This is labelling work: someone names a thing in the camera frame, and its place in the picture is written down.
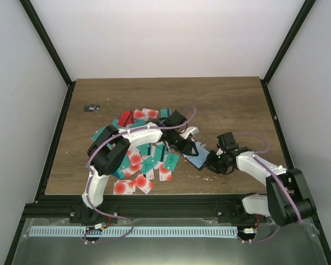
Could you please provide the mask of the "black card holder wallet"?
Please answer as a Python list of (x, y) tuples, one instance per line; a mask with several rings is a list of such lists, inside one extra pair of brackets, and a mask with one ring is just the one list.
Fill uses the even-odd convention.
[(184, 158), (190, 162), (199, 171), (206, 166), (206, 160), (209, 155), (209, 150), (205, 148), (205, 145), (199, 141), (193, 140), (198, 154), (195, 156), (183, 155)]

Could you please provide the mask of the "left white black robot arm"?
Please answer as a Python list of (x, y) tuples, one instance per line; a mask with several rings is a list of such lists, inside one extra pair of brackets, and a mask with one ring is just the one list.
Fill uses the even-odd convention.
[(106, 126), (87, 151), (89, 176), (82, 194), (85, 205), (82, 216), (90, 223), (101, 218), (99, 205), (111, 176), (118, 178), (115, 194), (131, 194), (133, 188), (123, 184), (123, 179), (140, 171), (135, 183), (144, 193), (149, 193), (153, 183), (145, 175), (163, 155), (168, 171), (173, 171), (180, 154), (199, 157), (199, 146), (193, 139), (198, 132), (198, 128), (190, 126), (189, 120), (178, 112), (169, 117), (143, 120), (140, 126)]

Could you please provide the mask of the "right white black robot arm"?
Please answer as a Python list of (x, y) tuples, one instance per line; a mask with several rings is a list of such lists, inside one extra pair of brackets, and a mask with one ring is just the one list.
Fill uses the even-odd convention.
[(304, 174), (297, 168), (275, 165), (254, 152), (240, 147), (231, 132), (217, 137), (217, 151), (210, 151), (205, 165), (218, 174), (229, 174), (229, 169), (244, 172), (266, 187), (266, 194), (248, 195), (234, 208), (235, 218), (247, 222), (254, 214), (270, 217), (279, 226), (302, 223), (317, 209)]

